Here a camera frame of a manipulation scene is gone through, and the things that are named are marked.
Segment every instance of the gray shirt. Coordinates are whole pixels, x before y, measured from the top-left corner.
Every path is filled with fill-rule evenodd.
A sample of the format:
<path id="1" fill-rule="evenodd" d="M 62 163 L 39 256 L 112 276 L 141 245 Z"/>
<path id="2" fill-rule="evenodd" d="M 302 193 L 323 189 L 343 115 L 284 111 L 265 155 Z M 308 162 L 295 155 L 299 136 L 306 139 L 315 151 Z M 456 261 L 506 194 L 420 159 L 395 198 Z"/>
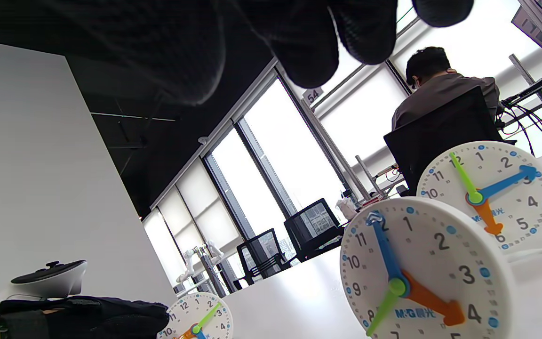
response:
<path id="1" fill-rule="evenodd" d="M 499 88 L 495 84 L 495 79 L 492 77 L 468 78 L 459 73 L 453 73 L 428 80 L 405 99 L 394 112 L 392 129 L 432 112 L 476 86 L 482 88 L 486 106 L 494 118 L 499 107 Z"/>

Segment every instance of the man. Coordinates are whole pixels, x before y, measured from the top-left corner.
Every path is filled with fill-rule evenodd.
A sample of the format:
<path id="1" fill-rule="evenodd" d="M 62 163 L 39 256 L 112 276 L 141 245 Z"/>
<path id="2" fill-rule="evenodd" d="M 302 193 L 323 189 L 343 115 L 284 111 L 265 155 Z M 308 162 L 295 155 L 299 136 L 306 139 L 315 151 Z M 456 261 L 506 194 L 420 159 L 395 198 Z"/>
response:
<path id="1" fill-rule="evenodd" d="M 392 129 L 432 112 L 476 86 L 482 88 L 492 118 L 499 107 L 499 88 L 492 77 L 468 78 L 451 68 L 445 49 L 426 47 L 407 62 L 406 81 L 417 90 L 394 112 Z"/>

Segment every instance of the green second hand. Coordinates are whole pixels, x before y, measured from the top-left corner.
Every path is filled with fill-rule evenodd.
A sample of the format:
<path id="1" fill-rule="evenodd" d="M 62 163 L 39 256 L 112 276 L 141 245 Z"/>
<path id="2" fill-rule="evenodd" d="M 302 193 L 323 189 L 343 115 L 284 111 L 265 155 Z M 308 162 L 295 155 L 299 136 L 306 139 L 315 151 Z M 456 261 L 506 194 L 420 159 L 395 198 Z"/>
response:
<path id="1" fill-rule="evenodd" d="M 451 161 L 453 161 L 453 165 L 457 169 L 457 171 L 460 174 L 461 181 L 463 182 L 463 185 L 465 186 L 465 190 L 467 191 L 468 198 L 473 204 L 478 204 L 482 201 L 482 195 L 480 192 L 476 191 L 476 187 L 474 186 L 474 183 L 471 182 L 471 179 L 469 176 L 467 176 L 467 173 L 461 167 L 461 164 L 455 157 L 455 154 L 453 152 L 449 153 L 449 156 L 451 157 Z"/>
<path id="2" fill-rule="evenodd" d="M 221 306 L 221 303 L 217 303 L 217 305 L 208 312 L 206 317 L 204 317 L 202 320 L 200 320 L 200 322 L 196 326 L 194 326 L 192 332 L 194 332 L 194 334 L 200 333 L 204 325 L 207 324 L 213 318 L 213 316 L 215 315 L 215 311 L 217 311 L 217 309 L 220 306 Z"/>
<path id="3" fill-rule="evenodd" d="M 394 304 L 396 304 L 400 296 L 405 294 L 405 291 L 407 290 L 405 283 L 399 278 L 390 279 L 388 284 L 389 291 L 386 293 L 384 300 L 380 304 L 378 314 L 376 314 L 374 321 L 372 321 L 372 324 L 367 329 L 366 335 L 368 337 L 371 337 L 374 334 L 382 320 L 384 320 L 386 315 L 393 310 Z"/>

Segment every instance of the gloved hand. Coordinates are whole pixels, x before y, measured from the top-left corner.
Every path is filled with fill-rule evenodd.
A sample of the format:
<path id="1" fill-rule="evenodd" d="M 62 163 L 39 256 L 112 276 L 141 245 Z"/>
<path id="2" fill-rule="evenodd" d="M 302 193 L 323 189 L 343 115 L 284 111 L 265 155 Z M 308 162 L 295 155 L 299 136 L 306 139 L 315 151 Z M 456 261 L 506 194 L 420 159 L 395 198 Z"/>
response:
<path id="1" fill-rule="evenodd" d="M 89 30 L 177 103 L 197 105 L 223 73 L 219 0 L 41 0 Z M 364 64 L 393 51 L 398 0 L 231 0 L 303 88 L 321 86 L 338 67 L 338 36 Z M 430 26 L 463 21 L 473 0 L 413 0 Z"/>
<path id="2" fill-rule="evenodd" d="M 6 300 L 0 303 L 0 331 L 9 339 L 154 339 L 168 324 L 166 311 L 159 303 L 117 298 Z"/>

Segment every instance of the black ceiling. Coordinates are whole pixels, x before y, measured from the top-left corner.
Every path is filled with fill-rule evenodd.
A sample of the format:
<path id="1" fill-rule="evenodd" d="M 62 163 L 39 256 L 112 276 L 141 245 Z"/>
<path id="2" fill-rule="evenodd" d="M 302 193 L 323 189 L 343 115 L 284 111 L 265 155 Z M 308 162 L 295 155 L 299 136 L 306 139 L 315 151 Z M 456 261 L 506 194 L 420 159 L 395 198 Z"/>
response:
<path id="1" fill-rule="evenodd" d="M 213 131 L 271 60 L 243 19 L 221 3 L 227 50 L 221 81 L 206 103 L 185 107 L 161 100 L 155 84 L 65 17 L 34 0 L 0 0 L 0 43 L 66 56 L 90 112 L 146 118 L 93 115 L 142 216 L 196 152 L 198 138 Z M 159 120 L 147 119 L 152 115 Z"/>

